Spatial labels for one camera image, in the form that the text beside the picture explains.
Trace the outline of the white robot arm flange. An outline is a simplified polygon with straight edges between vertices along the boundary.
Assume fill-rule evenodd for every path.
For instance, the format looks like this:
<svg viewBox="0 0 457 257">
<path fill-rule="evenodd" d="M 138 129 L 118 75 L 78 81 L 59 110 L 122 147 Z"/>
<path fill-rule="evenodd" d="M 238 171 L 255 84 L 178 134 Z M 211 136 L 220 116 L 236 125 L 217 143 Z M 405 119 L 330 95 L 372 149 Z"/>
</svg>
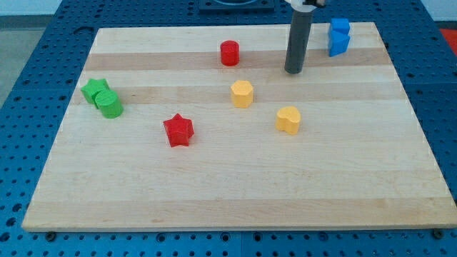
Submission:
<svg viewBox="0 0 457 257">
<path fill-rule="evenodd" d="M 289 3 L 294 11 L 312 12 L 317 8 L 326 6 L 326 0 L 285 0 Z"/>
</svg>

